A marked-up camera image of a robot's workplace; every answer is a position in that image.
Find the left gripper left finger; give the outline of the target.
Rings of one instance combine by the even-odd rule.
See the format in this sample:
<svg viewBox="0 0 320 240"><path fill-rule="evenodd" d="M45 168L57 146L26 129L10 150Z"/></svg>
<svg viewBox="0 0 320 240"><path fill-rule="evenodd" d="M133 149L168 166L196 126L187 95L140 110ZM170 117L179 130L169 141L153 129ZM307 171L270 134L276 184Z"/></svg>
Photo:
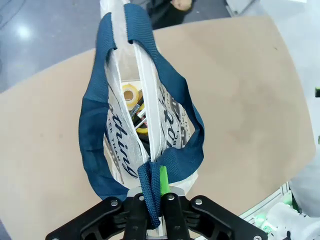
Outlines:
<svg viewBox="0 0 320 240"><path fill-rule="evenodd" d="M50 232L47 240L108 240L123 233L124 240L145 240L150 217L142 193L121 201L108 197Z"/></svg>

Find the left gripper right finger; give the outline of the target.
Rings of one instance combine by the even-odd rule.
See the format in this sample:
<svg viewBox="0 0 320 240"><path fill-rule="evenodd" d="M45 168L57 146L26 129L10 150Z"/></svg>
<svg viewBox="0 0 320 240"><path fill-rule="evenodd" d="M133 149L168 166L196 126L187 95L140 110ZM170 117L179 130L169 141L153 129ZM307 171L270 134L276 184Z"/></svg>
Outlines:
<svg viewBox="0 0 320 240"><path fill-rule="evenodd" d="M170 189L167 168L160 167L161 209L169 240L190 240L189 231L207 240L266 240L267 234L208 197L188 200Z"/></svg>

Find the person left hand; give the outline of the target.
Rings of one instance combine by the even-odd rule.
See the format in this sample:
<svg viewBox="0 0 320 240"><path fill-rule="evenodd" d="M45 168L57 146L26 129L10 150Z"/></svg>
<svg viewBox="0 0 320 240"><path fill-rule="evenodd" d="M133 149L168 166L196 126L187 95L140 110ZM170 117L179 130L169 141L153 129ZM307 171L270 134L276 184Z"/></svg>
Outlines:
<svg viewBox="0 0 320 240"><path fill-rule="evenodd" d="M192 8L192 0L171 0L170 3L180 11L189 11Z"/></svg>

